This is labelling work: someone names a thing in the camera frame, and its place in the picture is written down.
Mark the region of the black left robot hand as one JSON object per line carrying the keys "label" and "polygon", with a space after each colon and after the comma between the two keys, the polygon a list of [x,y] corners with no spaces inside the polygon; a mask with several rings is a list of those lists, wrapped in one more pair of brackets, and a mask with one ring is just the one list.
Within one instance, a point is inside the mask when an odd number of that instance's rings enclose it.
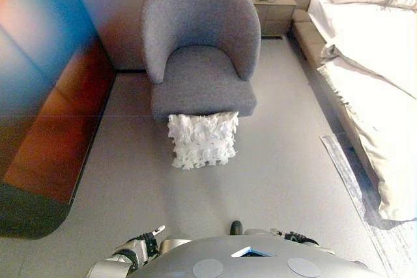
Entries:
{"label": "black left robot hand", "polygon": [[159,235],[164,230],[165,230],[165,225],[160,225],[157,229],[141,234],[139,236],[139,239],[145,240],[145,241],[151,241],[155,238],[155,236]]}

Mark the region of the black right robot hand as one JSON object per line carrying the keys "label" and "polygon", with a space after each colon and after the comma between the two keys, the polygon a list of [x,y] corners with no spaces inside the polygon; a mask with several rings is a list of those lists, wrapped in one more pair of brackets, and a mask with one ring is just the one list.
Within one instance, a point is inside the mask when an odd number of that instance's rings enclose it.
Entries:
{"label": "black right robot hand", "polygon": [[292,241],[292,242],[297,242],[297,243],[312,243],[313,245],[318,245],[319,244],[315,240],[313,240],[311,238],[308,238],[308,237],[306,237],[303,234],[299,234],[299,233],[293,232],[293,231],[284,233],[284,232],[282,232],[282,231],[280,231],[278,229],[270,229],[270,233],[272,235],[275,235],[275,236],[281,236],[285,240],[289,240],[289,241]]}

